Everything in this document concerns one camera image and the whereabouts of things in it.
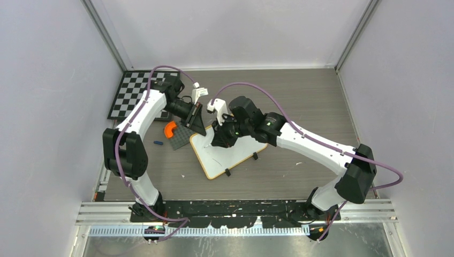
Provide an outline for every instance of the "white board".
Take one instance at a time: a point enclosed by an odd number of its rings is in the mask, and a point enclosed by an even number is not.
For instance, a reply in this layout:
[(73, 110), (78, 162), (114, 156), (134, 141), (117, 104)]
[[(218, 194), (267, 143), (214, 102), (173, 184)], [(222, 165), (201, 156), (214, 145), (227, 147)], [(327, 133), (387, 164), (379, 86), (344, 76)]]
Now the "white board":
[(214, 130), (211, 126), (206, 128), (207, 135), (200, 134), (191, 136), (190, 142), (194, 149), (205, 175), (208, 179), (214, 179), (225, 173), (225, 169), (232, 169), (236, 165), (266, 148), (267, 143), (259, 143), (250, 136), (238, 138), (234, 146), (230, 148), (209, 146), (213, 140)]

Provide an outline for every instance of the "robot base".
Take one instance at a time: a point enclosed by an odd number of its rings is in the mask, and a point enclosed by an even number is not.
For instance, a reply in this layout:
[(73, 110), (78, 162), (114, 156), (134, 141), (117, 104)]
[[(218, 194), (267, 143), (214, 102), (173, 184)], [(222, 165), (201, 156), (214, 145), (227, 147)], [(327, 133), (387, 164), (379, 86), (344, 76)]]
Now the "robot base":
[(257, 153), (268, 145), (246, 136), (238, 138), (235, 145), (230, 148), (213, 147), (210, 144), (214, 131), (211, 126), (208, 126), (206, 130), (205, 137), (194, 134), (191, 136), (190, 142), (208, 179), (214, 179), (226, 171), (230, 172), (233, 167), (250, 157), (257, 159)]
[[(160, 192), (156, 203), (153, 206), (150, 206), (150, 208), (157, 214), (165, 216), (165, 205)], [(129, 209), (131, 210), (131, 222), (153, 222), (160, 220), (151, 214), (144, 205), (138, 202), (136, 202), (132, 207), (129, 207)]]

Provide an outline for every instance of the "white wall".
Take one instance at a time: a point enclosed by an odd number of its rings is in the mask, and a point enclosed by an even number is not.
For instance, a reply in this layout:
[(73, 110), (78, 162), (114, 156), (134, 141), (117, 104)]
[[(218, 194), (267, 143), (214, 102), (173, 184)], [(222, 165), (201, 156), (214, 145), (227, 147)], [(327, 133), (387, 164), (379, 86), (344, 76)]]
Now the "white wall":
[(80, 1), (2, 1), (0, 256), (68, 256), (121, 72)]
[[(452, 256), (454, 2), (382, 1), (341, 76), (360, 140), (403, 171), (390, 196), (414, 256)], [(376, 183), (396, 179), (379, 169)]]
[(124, 59), (151, 69), (334, 66), (369, 0), (93, 2)]

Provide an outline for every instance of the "metal corner post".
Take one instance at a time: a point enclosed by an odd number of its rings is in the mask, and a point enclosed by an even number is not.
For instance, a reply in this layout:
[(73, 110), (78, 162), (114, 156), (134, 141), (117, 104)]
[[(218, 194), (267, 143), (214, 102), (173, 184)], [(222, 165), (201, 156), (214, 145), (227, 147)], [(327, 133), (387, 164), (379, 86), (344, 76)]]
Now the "metal corner post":
[(345, 60), (349, 56), (354, 44), (356, 43), (356, 41), (358, 40), (362, 31), (366, 27), (368, 21), (372, 17), (374, 10), (376, 9), (376, 7), (380, 1), (381, 0), (370, 0), (369, 1), (369, 4), (367, 5), (364, 13), (362, 14), (362, 17), (359, 20), (359, 23), (358, 23), (356, 29), (354, 30), (352, 36), (349, 39), (349, 42), (347, 43), (347, 46), (345, 47), (344, 51), (342, 52), (340, 59), (337, 62), (337, 65), (334, 67), (334, 69), (336, 70), (336, 73), (339, 73), (339, 71), (341, 70), (342, 65), (344, 64)]
[[(93, 4), (93, 1), (92, 0), (80, 0), (80, 1), (85, 6), (85, 9), (87, 10), (88, 14), (90, 14), (90, 16), (93, 20), (93, 23), (95, 24), (102, 39), (105, 42), (105, 45), (107, 46), (109, 51), (112, 53), (112, 56), (114, 57), (118, 66), (120, 67), (120, 69), (122, 71), (127, 71), (129, 67), (132, 68), (129, 61), (128, 60), (125, 61), (124, 58), (122, 58), (122, 54), (119, 51), (119, 46), (116, 46), (116, 44), (114, 43), (114, 40), (113, 40), (112, 36), (109, 34), (109, 31), (106, 28), (106, 25), (104, 24), (103, 19), (99, 15), (99, 12), (96, 10), (95, 5)], [(120, 47), (124, 52), (123, 55), (125, 55), (126, 52), (124, 51), (123, 46), (120, 46)]]

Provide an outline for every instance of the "white bracket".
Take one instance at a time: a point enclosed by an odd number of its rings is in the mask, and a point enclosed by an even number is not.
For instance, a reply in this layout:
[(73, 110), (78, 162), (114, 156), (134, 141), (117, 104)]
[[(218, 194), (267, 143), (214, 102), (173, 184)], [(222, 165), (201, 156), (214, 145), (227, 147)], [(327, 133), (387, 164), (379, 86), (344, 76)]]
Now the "white bracket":
[(219, 125), (222, 126), (224, 123), (224, 118), (222, 117), (223, 114), (229, 114), (229, 111), (227, 110), (227, 104), (225, 103), (224, 100), (222, 99), (215, 99), (214, 103), (211, 104), (213, 99), (211, 99), (208, 104), (207, 104), (207, 110), (210, 112), (216, 111), (216, 119)]
[(197, 103), (201, 96), (208, 95), (208, 90), (204, 87), (198, 87), (192, 90), (191, 98), (194, 103)]

